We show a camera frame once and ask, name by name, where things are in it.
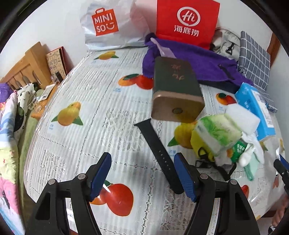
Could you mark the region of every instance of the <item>blue gripper pad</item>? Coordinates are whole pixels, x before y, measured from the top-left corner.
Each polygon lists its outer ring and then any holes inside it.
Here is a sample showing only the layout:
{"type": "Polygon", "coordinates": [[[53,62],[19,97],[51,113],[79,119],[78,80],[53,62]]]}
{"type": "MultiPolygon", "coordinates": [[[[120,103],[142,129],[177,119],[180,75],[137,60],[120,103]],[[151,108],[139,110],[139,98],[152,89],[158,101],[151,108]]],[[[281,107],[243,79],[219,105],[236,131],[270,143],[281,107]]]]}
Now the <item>blue gripper pad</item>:
{"type": "Polygon", "coordinates": [[[96,167],[98,167],[98,164],[100,164],[99,169],[91,182],[90,201],[93,201],[94,198],[98,197],[98,195],[100,194],[104,181],[111,167],[111,155],[109,153],[103,155],[99,159],[96,167]]]}
{"type": "Polygon", "coordinates": [[[174,157],[174,165],[181,181],[181,184],[185,190],[186,195],[193,201],[197,199],[194,193],[194,181],[189,175],[188,169],[182,162],[181,158],[184,158],[180,153],[177,153],[174,157]]]}
{"type": "Polygon", "coordinates": [[[280,154],[280,161],[283,164],[283,166],[289,170],[289,163],[285,160],[285,158],[280,154]]]}

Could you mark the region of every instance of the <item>glass cup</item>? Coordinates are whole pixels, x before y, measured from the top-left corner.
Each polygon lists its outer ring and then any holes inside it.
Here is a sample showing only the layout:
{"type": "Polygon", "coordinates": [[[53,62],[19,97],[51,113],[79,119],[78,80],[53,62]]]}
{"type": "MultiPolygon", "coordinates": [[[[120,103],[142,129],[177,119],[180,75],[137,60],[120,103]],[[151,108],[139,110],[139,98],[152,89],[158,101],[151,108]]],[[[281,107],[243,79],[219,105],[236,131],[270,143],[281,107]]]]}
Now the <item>glass cup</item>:
{"type": "Polygon", "coordinates": [[[41,105],[39,104],[38,99],[35,95],[32,95],[28,99],[27,107],[36,113],[38,113],[41,110],[41,105]]]}

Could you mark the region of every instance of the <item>black watch strap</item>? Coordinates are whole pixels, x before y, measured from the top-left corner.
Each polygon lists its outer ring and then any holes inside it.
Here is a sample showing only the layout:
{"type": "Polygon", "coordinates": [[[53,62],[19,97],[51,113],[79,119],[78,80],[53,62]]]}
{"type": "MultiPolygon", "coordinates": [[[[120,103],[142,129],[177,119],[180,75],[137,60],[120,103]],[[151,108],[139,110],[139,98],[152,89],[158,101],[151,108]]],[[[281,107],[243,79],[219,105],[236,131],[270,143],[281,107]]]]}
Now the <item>black watch strap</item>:
{"type": "Polygon", "coordinates": [[[145,140],[147,141],[151,151],[153,152],[156,160],[158,161],[166,179],[168,180],[171,189],[176,194],[181,194],[184,192],[183,186],[179,180],[179,176],[176,172],[173,161],[171,160],[168,152],[157,136],[154,128],[151,125],[151,119],[142,121],[135,124],[141,133],[143,134],[145,140]]]}

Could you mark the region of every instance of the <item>purple fabric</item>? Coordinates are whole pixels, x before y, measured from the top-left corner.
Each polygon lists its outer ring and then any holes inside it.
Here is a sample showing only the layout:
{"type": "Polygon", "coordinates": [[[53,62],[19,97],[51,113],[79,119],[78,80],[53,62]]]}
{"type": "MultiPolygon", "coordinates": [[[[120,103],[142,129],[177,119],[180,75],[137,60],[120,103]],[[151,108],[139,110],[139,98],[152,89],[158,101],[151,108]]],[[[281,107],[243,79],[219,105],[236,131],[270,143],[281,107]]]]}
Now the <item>purple fabric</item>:
{"type": "Polygon", "coordinates": [[[0,103],[5,102],[12,93],[7,83],[0,83],[0,103]]]}
{"type": "MultiPolygon", "coordinates": [[[[157,46],[150,40],[152,36],[154,35],[147,35],[145,44],[149,49],[142,62],[143,75],[148,78],[153,78],[155,58],[160,56],[157,46]]],[[[237,62],[235,60],[230,60],[194,45],[159,38],[156,38],[156,40],[161,46],[170,48],[176,58],[190,62],[197,80],[214,82],[230,81],[237,86],[241,86],[243,82],[254,85],[249,79],[238,72],[237,62]],[[226,74],[224,72],[224,68],[234,80],[228,78],[228,73],[226,74]]]]}

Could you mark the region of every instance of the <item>green tin box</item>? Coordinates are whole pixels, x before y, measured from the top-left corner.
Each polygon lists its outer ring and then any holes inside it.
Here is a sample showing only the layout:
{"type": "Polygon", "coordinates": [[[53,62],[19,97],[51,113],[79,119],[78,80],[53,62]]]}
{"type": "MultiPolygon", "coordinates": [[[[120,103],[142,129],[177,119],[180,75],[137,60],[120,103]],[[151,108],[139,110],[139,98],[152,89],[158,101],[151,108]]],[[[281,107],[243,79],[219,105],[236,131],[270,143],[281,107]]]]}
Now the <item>green tin box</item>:
{"type": "Polygon", "coordinates": [[[189,62],[157,57],[151,116],[157,120],[191,123],[205,107],[189,62]]]}

